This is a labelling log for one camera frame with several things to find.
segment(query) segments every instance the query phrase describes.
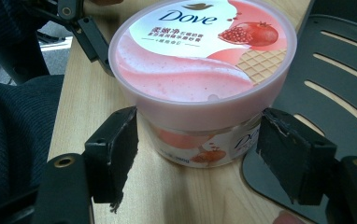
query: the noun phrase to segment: dove body scrub tub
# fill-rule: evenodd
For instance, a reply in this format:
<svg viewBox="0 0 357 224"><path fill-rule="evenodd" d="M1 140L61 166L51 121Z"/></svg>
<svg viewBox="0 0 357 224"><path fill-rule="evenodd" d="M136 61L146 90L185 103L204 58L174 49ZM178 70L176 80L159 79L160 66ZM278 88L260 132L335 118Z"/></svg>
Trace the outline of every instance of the dove body scrub tub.
<svg viewBox="0 0 357 224"><path fill-rule="evenodd" d="M113 36L108 57L155 149L191 167L256 147L296 48L295 31L260 1L162 1Z"/></svg>

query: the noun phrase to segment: wooden table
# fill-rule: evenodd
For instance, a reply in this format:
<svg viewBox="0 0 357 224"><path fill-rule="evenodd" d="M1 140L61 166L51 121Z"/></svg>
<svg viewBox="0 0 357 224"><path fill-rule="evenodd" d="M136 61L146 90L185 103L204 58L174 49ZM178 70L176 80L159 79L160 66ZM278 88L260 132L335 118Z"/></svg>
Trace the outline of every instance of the wooden table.
<svg viewBox="0 0 357 224"><path fill-rule="evenodd" d="M156 0L125 0L111 7L85 2L109 40L119 24ZM309 0L267 0L297 29ZM66 67L64 86L49 158L81 153L84 143L114 111L129 106L118 82L99 63L91 63L76 40ZM108 204L93 206L95 223L272 223L281 207L250 189L241 174L242 159L212 169L194 169L162 158L142 122L138 154L124 188L117 214Z"/></svg>

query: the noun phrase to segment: slotted black plate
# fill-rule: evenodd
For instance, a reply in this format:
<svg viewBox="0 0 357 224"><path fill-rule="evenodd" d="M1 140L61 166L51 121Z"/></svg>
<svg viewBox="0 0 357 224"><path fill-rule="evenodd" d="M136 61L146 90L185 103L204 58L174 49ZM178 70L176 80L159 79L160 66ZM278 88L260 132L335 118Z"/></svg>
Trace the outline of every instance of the slotted black plate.
<svg viewBox="0 0 357 224"><path fill-rule="evenodd" d="M349 72L357 73L357 0L316 0L299 35L292 67L273 107L300 115L318 127L337 144L337 159L357 156L357 118L306 85L322 87L357 110L357 76ZM343 64L344 69L320 57ZM327 223L327 199L323 198L320 206L291 204L255 149L245 157L243 175L249 186L265 197L317 223Z"/></svg>

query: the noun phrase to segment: wafer image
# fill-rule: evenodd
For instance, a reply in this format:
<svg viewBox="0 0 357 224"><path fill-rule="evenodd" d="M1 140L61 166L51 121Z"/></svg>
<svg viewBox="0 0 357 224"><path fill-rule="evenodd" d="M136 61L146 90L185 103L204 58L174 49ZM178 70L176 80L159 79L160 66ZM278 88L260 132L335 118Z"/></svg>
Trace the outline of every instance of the wafer image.
<svg viewBox="0 0 357 224"><path fill-rule="evenodd" d="M257 86L277 70L286 55L286 49L246 51L236 65L244 71Z"/></svg>

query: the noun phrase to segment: dove logo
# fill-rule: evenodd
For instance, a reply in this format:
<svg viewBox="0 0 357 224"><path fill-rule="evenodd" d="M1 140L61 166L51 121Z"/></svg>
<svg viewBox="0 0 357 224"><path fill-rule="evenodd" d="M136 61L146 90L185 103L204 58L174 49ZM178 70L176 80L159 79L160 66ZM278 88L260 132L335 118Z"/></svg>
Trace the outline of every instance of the dove logo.
<svg viewBox="0 0 357 224"><path fill-rule="evenodd" d="M212 7L213 5L207 5L205 3L199 3L199 4L190 4L187 6L183 6L189 10L203 10L203 9L207 9L208 7Z"/></svg>
<svg viewBox="0 0 357 224"><path fill-rule="evenodd" d="M240 138L234 148L239 150L242 147L248 146L249 144L250 146L252 146L258 140L259 132L260 128L257 127L257 129L253 133L246 134L245 136Z"/></svg>
<svg viewBox="0 0 357 224"><path fill-rule="evenodd" d="M216 17L198 17L195 15L184 15L179 10L169 10L168 13L162 16L159 21L180 21L180 22L191 22L191 23L202 23L204 25L210 25L212 22L216 21Z"/></svg>

